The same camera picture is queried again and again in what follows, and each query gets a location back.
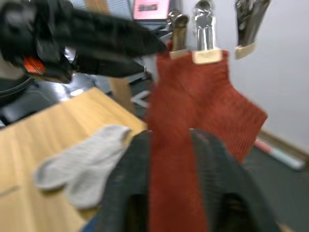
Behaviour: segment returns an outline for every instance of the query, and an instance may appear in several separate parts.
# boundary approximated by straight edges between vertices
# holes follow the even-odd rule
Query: hanging clip
[[[168,25],[172,33],[172,50],[169,53],[171,58],[177,58],[187,53],[185,39],[189,18],[179,10],[173,9],[169,12]]]
[[[255,49],[255,40],[270,0],[236,0],[238,47],[236,59],[251,54]]]
[[[195,64],[210,64],[222,60],[222,50],[216,46],[216,17],[210,0],[199,1],[194,8],[197,49],[192,53]]]

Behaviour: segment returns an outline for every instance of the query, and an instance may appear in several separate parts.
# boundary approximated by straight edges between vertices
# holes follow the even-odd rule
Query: gray sock
[[[33,181],[36,187],[43,190],[57,189],[88,165],[108,162],[110,158],[123,149],[123,140],[130,128],[119,125],[108,125],[81,143],[46,159],[35,171]]]
[[[96,207],[105,189],[106,181],[125,152],[125,148],[115,151],[108,160],[101,160],[77,174],[65,186],[65,194],[69,202],[77,209]]]

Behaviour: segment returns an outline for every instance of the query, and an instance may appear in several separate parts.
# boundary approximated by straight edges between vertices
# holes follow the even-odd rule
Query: pink screen
[[[135,0],[134,19],[166,19],[169,0]]]

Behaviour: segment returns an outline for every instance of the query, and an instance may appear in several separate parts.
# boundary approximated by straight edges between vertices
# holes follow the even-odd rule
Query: wooden surface
[[[95,210],[76,211],[62,191],[39,191],[32,183],[32,173],[45,158],[112,123],[131,127],[131,136],[145,129],[143,122],[94,88],[2,130],[1,230],[77,232]]]
[[[85,0],[85,4],[91,11],[109,13],[106,0]],[[131,102],[132,94],[127,78],[108,78],[108,81],[116,101],[134,114],[135,108]]]

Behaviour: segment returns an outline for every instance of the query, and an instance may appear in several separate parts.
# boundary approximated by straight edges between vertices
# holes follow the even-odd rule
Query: wool sock
[[[125,152],[125,148],[113,151],[109,159],[101,159],[75,175],[65,186],[69,202],[77,209],[96,207],[103,196],[106,181]]]
[[[150,232],[206,232],[189,128],[219,137],[241,162],[267,115],[231,85],[227,52],[221,62],[206,65],[195,65],[191,54],[176,59],[160,54],[157,60],[159,80],[147,112]]]
[[[123,140],[130,128],[108,125],[81,143],[43,161],[34,172],[36,187],[53,190],[65,185],[88,165],[108,160],[123,149]]]

